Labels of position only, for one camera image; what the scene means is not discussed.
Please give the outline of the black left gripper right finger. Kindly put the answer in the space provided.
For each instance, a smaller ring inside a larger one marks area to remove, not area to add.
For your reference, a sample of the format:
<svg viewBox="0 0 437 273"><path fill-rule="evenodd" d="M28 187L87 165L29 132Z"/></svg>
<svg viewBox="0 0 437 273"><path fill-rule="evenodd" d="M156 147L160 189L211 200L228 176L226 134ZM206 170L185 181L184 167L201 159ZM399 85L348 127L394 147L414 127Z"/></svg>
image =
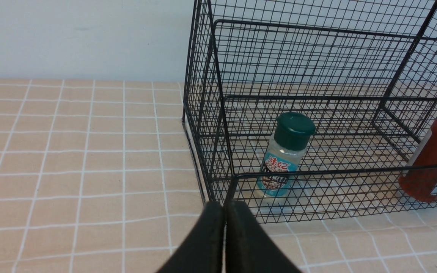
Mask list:
<svg viewBox="0 0 437 273"><path fill-rule="evenodd" d="M257 222L243 201L225 206L227 273L300 273Z"/></svg>

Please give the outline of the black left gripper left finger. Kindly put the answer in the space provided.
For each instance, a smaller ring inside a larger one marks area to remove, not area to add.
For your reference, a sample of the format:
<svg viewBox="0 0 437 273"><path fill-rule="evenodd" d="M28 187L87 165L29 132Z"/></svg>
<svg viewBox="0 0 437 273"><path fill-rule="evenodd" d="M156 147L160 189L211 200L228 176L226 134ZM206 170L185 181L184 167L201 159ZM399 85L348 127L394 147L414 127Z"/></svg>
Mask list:
<svg viewBox="0 0 437 273"><path fill-rule="evenodd" d="M187 237L158 273L220 273L224 228L223 207L207 202Z"/></svg>

